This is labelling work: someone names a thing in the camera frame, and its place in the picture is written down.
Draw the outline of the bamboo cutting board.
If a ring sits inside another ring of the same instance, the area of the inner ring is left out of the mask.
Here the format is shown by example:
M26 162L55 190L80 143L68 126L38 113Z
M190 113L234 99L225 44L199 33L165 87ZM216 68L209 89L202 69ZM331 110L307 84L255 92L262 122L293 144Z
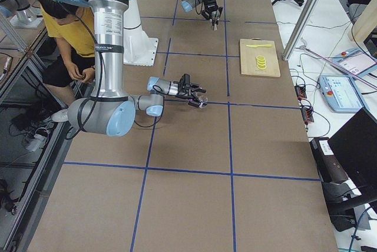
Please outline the bamboo cutting board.
M280 77L274 41L240 39L240 71L242 75Z

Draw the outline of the aluminium frame post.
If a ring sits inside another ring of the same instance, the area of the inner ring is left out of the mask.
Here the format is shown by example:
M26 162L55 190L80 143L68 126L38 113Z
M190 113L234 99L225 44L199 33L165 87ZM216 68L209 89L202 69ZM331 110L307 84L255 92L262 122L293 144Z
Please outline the aluminium frame post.
M304 5L304 8L302 9L302 12L297 20L297 23L291 33L291 36L288 40L288 43L286 45L286 48L282 54L282 60L288 61L299 38L301 37L305 26L307 25L307 22L309 20L309 17L314 10L318 0L307 0L306 4Z

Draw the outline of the teach pendant with red button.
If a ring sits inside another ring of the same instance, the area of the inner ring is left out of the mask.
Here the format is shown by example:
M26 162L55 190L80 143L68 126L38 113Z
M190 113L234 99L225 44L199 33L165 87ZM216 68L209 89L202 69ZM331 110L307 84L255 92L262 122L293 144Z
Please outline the teach pendant with red button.
M319 84L325 101L334 112L356 113L361 108L369 109L350 75L322 74Z

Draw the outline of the yellow plastic knife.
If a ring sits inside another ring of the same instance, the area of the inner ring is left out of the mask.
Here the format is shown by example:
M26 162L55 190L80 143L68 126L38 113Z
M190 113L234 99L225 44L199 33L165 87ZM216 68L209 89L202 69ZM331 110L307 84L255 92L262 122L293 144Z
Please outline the yellow plastic knife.
M272 44L246 44L248 48L270 48Z

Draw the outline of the black computer case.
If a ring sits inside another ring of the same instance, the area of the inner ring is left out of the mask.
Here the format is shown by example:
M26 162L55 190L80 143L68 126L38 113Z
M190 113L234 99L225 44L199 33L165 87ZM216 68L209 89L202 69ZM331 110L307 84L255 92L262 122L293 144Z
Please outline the black computer case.
M314 138L310 146L326 183L350 179L357 187L376 188L376 118L361 108L330 138Z

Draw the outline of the clear glass shaker cup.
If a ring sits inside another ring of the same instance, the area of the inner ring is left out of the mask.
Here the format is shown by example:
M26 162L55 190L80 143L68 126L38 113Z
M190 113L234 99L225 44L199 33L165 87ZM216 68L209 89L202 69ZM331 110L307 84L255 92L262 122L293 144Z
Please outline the clear glass shaker cup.
M204 94L198 95L196 99L196 103L199 108L205 108L208 104L208 98Z

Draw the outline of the person in yellow shirt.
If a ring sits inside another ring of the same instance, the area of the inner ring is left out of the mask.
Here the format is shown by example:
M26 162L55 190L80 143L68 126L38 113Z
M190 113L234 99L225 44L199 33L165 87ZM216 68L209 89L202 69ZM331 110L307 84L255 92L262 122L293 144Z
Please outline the person in yellow shirt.
M95 78L94 15L91 8L38 0L48 36L55 39L58 58L42 74L44 85L66 106L75 101L70 84Z

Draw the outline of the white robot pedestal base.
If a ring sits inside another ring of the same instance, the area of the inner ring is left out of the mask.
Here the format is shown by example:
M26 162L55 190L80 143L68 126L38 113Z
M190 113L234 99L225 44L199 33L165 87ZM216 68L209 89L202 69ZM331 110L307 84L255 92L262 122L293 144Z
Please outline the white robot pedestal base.
M143 30L137 0L130 0L123 24L125 65L151 67L154 65L158 38L150 38Z

